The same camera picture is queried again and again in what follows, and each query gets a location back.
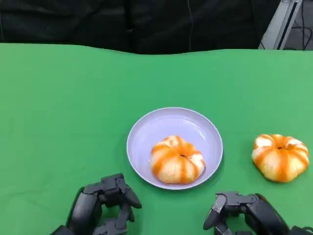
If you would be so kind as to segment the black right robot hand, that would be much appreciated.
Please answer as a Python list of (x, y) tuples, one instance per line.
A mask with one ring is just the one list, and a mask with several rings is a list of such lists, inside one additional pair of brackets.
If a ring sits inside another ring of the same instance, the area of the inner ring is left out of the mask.
[[(203, 225), (204, 230), (214, 228), (216, 235), (287, 235), (290, 228), (277, 210), (261, 194), (241, 195), (237, 191), (217, 192)], [(226, 220), (233, 216), (245, 216), (245, 223), (252, 231), (233, 233)]]

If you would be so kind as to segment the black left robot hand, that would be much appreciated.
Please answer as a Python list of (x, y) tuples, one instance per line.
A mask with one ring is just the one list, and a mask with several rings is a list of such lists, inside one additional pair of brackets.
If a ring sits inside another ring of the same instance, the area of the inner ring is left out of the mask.
[[(118, 206), (119, 214), (100, 224), (103, 205), (106, 208)], [(140, 209), (142, 204), (126, 184), (124, 175), (107, 176), (78, 190), (66, 227), (75, 235), (123, 235), (127, 232), (127, 222), (134, 222), (132, 208)]]

